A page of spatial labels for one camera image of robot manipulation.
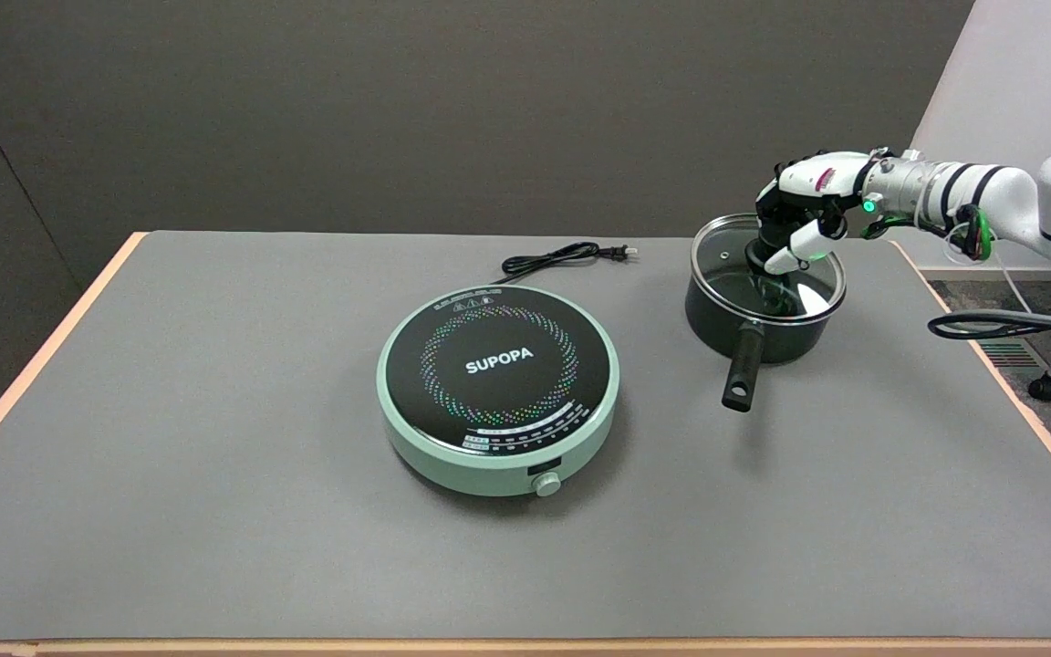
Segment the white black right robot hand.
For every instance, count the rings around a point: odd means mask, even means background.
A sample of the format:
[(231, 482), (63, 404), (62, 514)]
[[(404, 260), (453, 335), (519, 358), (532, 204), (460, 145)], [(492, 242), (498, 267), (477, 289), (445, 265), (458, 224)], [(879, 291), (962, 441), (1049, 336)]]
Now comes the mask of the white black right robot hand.
[(878, 161), (872, 153), (819, 152), (778, 163), (754, 201), (754, 265), (783, 276), (833, 253), (849, 229), (844, 213), (862, 203), (865, 174)]

